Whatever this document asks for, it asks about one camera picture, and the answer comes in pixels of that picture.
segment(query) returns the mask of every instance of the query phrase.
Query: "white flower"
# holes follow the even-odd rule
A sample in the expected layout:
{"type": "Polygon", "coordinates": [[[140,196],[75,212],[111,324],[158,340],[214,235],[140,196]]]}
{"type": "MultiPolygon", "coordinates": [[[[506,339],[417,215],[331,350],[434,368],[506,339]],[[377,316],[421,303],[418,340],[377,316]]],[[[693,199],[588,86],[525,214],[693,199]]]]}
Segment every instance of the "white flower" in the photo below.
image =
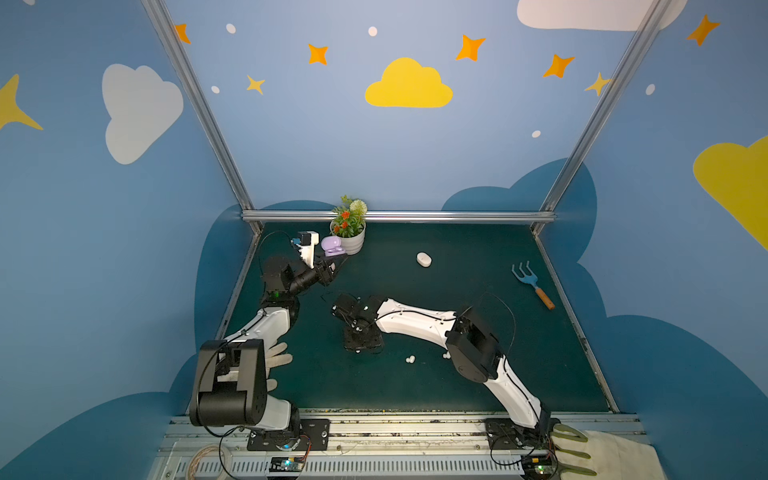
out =
{"type": "Polygon", "coordinates": [[[365,215],[368,213],[368,205],[362,200],[355,200],[349,204],[349,211],[356,215],[365,215]]]}

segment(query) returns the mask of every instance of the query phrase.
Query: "glove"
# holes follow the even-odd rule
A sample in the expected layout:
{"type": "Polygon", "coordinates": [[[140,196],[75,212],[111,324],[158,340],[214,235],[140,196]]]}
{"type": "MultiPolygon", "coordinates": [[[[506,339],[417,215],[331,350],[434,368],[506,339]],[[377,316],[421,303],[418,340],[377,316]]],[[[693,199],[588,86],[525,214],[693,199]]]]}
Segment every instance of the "glove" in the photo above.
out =
{"type": "Polygon", "coordinates": [[[551,434],[562,480],[664,480],[656,450],[609,433],[566,425],[554,426],[551,434]]]}
{"type": "Polygon", "coordinates": [[[280,355],[281,353],[285,352],[287,348],[288,348],[287,343],[285,342],[278,343],[271,349],[268,349],[264,354],[264,359],[266,360],[267,392],[271,392],[277,388],[277,380],[269,378],[270,370],[276,366],[287,365],[293,361],[293,355],[291,355],[290,353],[284,353],[283,355],[280,355]]]}

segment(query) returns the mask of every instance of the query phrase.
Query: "table surface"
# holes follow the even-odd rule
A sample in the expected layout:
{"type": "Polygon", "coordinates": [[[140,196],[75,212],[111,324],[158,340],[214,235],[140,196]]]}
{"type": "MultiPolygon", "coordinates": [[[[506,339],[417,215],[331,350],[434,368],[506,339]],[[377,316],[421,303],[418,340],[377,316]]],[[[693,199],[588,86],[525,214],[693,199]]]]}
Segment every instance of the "table surface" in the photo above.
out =
{"type": "MultiPolygon", "coordinates": [[[[282,230],[291,237],[328,223],[268,223],[264,235],[282,230]]],[[[227,334],[249,322],[263,292],[259,258],[281,254],[296,259],[285,235],[266,238],[254,257],[227,334]]],[[[606,412],[608,406],[557,295],[531,231],[515,225],[369,223],[360,253],[351,256],[330,286],[319,283],[300,296],[296,325],[280,341],[293,362],[275,368],[272,395],[300,408],[381,410],[503,410],[490,391],[461,377],[439,346],[399,334],[384,334],[380,353],[343,348],[343,323],[330,308],[341,293],[366,298],[380,295],[431,310],[473,305],[494,329],[509,364],[550,410],[606,412]],[[426,252],[424,268],[416,254],[426,252]],[[512,275],[511,265],[525,261],[549,295],[550,311],[534,290],[512,275]],[[484,292],[504,300],[515,314],[484,292]],[[415,362],[406,358],[414,355],[415,362]]]]}

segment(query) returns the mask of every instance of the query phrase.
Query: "yellow cloud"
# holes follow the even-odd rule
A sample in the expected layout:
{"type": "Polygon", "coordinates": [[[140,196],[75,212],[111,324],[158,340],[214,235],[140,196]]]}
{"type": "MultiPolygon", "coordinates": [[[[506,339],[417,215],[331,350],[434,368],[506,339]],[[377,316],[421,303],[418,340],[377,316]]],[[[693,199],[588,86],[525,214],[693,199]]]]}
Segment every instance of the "yellow cloud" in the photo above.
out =
{"type": "Polygon", "coordinates": [[[375,107],[444,107],[453,90],[443,85],[432,67],[422,67],[412,58],[398,58],[387,66],[382,80],[366,90],[366,101],[375,107]]]}
{"type": "Polygon", "coordinates": [[[704,190],[768,249],[768,137],[743,147],[717,144],[694,162],[704,190]]]}

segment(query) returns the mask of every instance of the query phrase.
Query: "blue cloud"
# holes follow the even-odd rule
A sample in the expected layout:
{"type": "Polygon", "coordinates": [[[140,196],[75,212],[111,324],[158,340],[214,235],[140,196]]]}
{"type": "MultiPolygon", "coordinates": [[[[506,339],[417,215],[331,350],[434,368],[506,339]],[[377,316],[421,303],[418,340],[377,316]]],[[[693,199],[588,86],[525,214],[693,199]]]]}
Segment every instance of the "blue cloud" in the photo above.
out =
{"type": "Polygon", "coordinates": [[[261,210],[332,210],[335,206],[315,200],[289,200],[287,202],[271,204],[261,210]]]}
{"type": "Polygon", "coordinates": [[[63,423],[0,469],[0,480],[146,478],[171,416],[187,408],[196,364],[197,355],[184,363],[169,392],[120,397],[63,423]]]}
{"type": "Polygon", "coordinates": [[[453,194],[444,211],[536,211],[544,203],[565,159],[549,162],[528,172],[509,188],[471,187],[453,194]]]}
{"type": "Polygon", "coordinates": [[[208,230],[194,289],[194,336],[199,349],[216,335],[243,267],[253,231],[240,218],[240,205],[222,212],[208,230]]]}
{"type": "Polygon", "coordinates": [[[606,317],[600,291],[578,264],[592,236],[597,195],[582,165],[542,239],[619,407],[636,412],[670,480],[715,480],[730,458],[705,445],[725,441],[768,469],[768,445],[755,420],[768,397],[702,339],[648,316],[606,317]]]}

